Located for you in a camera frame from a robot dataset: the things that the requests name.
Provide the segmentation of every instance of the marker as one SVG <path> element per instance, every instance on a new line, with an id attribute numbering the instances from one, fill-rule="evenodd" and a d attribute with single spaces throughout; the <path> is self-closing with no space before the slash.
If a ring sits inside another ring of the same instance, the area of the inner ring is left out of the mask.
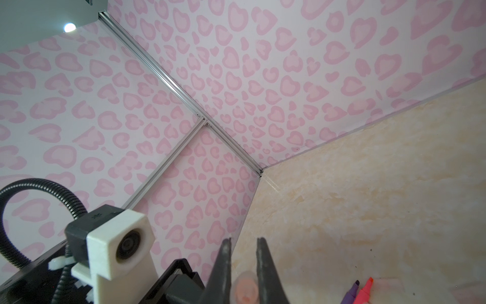
<path id="1" fill-rule="evenodd" d="M 367 303 L 369 300 L 369 293 L 372 285 L 373 285 L 373 278 L 369 278 L 368 281 L 366 282 L 366 285 L 363 287 L 363 289 L 360 290 L 360 293 L 358 293 L 358 296 L 356 297 L 356 300 L 354 300 L 353 304 Z"/>
<path id="2" fill-rule="evenodd" d="M 358 292 L 358 287 L 360 285 L 360 281 L 354 282 L 351 289 L 344 295 L 341 304 L 353 304 L 354 299 L 356 298 L 356 293 Z"/>

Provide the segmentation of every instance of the ceiling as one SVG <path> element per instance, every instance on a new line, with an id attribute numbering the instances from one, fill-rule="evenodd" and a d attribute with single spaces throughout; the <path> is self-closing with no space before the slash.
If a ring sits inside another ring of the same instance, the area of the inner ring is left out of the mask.
<path id="1" fill-rule="evenodd" d="M 107 0 L 0 0 L 0 53 L 62 33 L 72 22 L 83 26 L 98 19 Z"/>

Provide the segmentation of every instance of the purple marker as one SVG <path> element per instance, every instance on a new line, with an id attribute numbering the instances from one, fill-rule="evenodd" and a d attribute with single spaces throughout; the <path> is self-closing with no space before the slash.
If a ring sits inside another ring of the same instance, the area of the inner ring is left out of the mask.
<path id="1" fill-rule="evenodd" d="M 353 287 L 346 293 L 341 304 L 353 304 L 354 299 L 356 298 L 356 293 L 358 293 L 358 287 L 360 286 L 360 281 L 356 281 L 353 284 Z"/>

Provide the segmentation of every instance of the ceiling light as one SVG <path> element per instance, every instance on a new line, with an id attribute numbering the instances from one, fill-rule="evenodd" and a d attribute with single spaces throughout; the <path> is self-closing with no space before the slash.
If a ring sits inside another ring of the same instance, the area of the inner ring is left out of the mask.
<path id="1" fill-rule="evenodd" d="M 73 23 L 66 23 L 64 26 L 64 32 L 72 32 L 76 29 L 76 26 Z"/>

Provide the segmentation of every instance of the beige marble surface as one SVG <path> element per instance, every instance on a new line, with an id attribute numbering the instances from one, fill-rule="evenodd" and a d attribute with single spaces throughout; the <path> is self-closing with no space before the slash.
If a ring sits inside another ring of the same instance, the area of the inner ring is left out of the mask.
<path id="1" fill-rule="evenodd" d="M 402 284 L 373 304 L 458 303 L 486 282 L 486 80 L 265 170 L 233 277 L 260 236 L 292 304 L 339 304 L 369 276 Z"/>

